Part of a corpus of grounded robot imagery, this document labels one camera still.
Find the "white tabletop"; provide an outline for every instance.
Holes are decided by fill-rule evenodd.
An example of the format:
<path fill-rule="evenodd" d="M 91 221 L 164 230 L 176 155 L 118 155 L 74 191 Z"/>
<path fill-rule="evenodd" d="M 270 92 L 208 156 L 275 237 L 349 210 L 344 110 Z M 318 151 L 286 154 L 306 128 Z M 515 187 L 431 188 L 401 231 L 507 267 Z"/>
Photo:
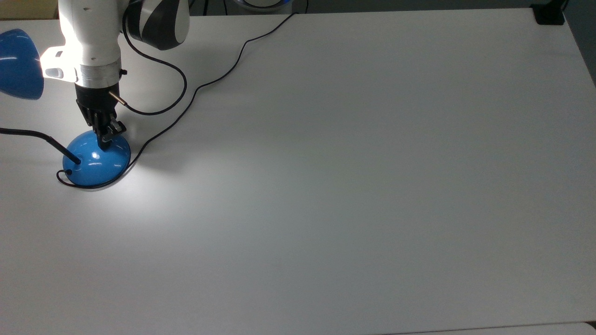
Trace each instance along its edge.
<path fill-rule="evenodd" d="M 196 17 L 190 86 L 283 17 Z M 57 21 L 20 27 L 39 49 Z M 122 97 L 181 81 L 121 43 Z M 0 125 L 67 144 L 72 84 L 0 95 Z M 176 117 L 120 119 L 134 150 Z M 596 89 L 531 10 L 298 15 L 247 47 L 101 191 L 0 136 L 0 333 L 388 334 L 596 315 Z"/>

